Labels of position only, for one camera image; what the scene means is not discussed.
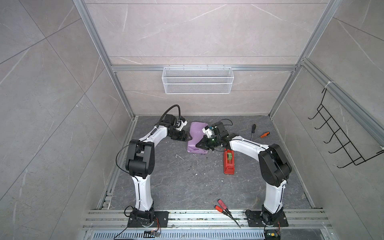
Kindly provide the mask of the pink wrapping paper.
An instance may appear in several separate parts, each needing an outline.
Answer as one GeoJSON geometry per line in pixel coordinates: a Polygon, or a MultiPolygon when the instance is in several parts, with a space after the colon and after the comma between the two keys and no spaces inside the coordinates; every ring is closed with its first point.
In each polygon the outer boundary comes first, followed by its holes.
{"type": "Polygon", "coordinates": [[[207,127],[207,123],[202,122],[192,122],[190,126],[190,135],[192,137],[191,140],[188,141],[187,152],[190,154],[202,154],[206,155],[208,153],[207,150],[203,150],[196,147],[204,137],[203,129],[207,127]]]}

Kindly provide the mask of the red tape dispenser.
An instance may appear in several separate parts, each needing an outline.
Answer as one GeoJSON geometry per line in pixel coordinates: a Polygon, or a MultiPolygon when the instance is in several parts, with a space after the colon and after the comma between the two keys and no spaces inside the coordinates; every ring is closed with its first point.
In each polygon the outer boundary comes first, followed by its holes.
{"type": "Polygon", "coordinates": [[[225,150],[223,155],[224,160],[224,174],[235,174],[235,154],[232,150],[225,150]]]}

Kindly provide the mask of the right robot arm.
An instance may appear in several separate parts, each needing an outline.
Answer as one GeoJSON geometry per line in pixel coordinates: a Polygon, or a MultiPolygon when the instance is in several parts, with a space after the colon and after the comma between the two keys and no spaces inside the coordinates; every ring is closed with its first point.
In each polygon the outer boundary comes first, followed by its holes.
{"type": "Polygon", "coordinates": [[[292,166],[279,145],[262,145],[231,134],[223,138],[204,136],[196,147],[212,151],[217,147],[224,147],[257,160],[260,164],[261,175],[266,182],[266,197],[262,205],[261,218],[267,226],[278,222],[278,218],[284,213],[284,189],[292,172],[292,166]]]}

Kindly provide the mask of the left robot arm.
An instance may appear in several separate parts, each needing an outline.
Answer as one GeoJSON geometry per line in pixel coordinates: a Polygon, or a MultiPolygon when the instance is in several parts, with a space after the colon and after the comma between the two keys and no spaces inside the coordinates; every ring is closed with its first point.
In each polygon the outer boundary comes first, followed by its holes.
{"type": "Polygon", "coordinates": [[[127,148],[126,169],[134,181],[136,203],[130,213],[130,218],[144,227],[149,227],[155,221],[154,201],[151,195],[151,174],[155,168],[155,148],[161,140],[170,137],[171,140],[187,142],[192,139],[188,131],[172,126],[154,126],[144,137],[131,140],[127,148]]]}

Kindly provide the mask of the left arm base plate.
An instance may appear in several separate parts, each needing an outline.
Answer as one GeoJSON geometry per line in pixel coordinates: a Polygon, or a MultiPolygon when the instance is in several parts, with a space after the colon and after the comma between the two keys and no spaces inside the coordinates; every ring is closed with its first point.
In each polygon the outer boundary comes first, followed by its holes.
{"type": "Polygon", "coordinates": [[[169,221],[169,212],[143,212],[133,211],[129,217],[129,228],[166,228],[169,221]]]}

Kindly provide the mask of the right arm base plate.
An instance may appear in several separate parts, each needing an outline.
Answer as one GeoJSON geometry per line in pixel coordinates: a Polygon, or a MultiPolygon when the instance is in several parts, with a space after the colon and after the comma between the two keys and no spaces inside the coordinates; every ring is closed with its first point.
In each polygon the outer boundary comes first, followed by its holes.
{"type": "Polygon", "coordinates": [[[280,209],[277,213],[271,214],[267,210],[251,211],[246,210],[245,215],[248,220],[249,227],[288,227],[289,223],[284,213],[284,209],[280,209]]]}

